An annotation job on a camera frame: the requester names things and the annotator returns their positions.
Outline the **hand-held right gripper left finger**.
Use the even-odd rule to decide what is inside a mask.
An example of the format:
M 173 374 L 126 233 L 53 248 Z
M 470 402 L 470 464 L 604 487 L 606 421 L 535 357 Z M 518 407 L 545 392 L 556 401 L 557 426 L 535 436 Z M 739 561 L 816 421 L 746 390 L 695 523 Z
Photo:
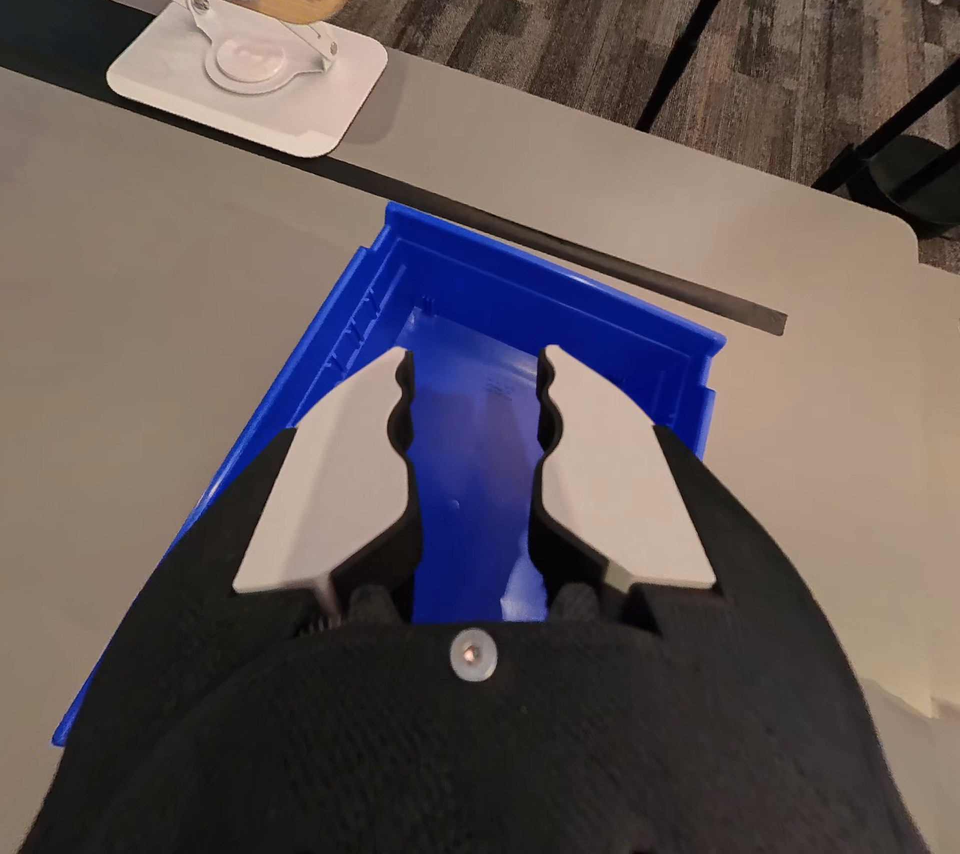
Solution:
M 305 589 L 330 621 L 354 591 L 384 589 L 412 620 L 423 519 L 415 467 L 414 355 L 393 347 L 297 422 L 244 557 L 240 595 Z

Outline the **blue plastic bin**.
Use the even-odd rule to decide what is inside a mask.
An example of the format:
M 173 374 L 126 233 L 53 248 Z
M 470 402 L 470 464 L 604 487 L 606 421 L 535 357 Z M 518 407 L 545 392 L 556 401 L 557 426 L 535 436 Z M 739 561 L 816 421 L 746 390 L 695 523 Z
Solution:
M 612 382 L 702 457 L 726 337 L 548 260 L 390 202 L 175 536 L 264 446 L 391 348 L 414 359 L 414 464 L 424 535 L 415 623 L 541 620 L 543 585 L 521 579 L 548 344 Z

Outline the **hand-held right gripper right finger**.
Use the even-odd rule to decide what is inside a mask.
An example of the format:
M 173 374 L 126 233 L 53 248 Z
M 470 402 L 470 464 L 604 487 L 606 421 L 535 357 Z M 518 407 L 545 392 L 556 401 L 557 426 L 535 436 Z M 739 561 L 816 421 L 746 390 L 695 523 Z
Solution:
M 562 347 L 537 360 L 529 554 L 549 618 L 658 618 L 715 607 L 718 578 L 668 458 L 689 449 Z

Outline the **black round stand base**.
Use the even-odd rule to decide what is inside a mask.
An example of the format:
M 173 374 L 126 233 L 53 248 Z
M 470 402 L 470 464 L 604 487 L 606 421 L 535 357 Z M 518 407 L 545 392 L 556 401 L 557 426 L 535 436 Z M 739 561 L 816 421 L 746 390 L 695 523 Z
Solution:
M 892 212 L 923 237 L 959 225 L 959 143 L 943 147 L 918 135 L 899 135 L 870 160 L 869 173 Z

